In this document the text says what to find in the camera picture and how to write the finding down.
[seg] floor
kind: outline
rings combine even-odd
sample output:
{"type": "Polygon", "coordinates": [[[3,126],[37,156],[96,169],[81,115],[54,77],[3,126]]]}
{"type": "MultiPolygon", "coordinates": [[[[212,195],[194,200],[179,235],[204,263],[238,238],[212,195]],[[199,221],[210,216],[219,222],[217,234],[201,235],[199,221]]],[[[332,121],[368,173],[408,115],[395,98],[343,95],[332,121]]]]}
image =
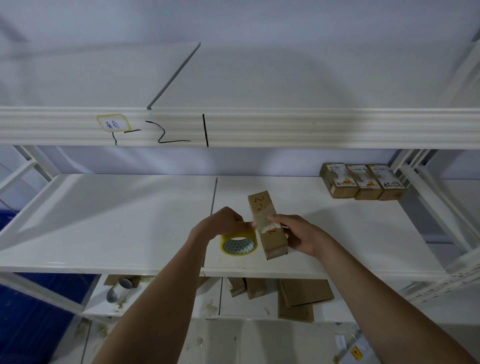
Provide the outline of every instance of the floor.
{"type": "MultiPolygon", "coordinates": [[[[70,344],[59,346],[55,364],[90,364],[112,327],[77,319],[70,344]]],[[[338,353],[335,333],[350,327],[334,323],[305,324],[286,320],[194,319],[180,356],[180,364],[329,363],[338,353]]]]}

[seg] right hand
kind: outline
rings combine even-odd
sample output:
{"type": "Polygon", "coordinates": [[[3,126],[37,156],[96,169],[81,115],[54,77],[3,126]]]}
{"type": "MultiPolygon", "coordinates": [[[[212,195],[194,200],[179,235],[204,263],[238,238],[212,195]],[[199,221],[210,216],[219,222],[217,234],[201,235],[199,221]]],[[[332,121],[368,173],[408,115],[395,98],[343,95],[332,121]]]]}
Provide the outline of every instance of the right hand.
{"type": "Polygon", "coordinates": [[[319,257],[321,246],[333,238],[318,226],[309,223],[298,215],[275,215],[268,218],[290,228],[288,245],[299,252],[319,257]]]}

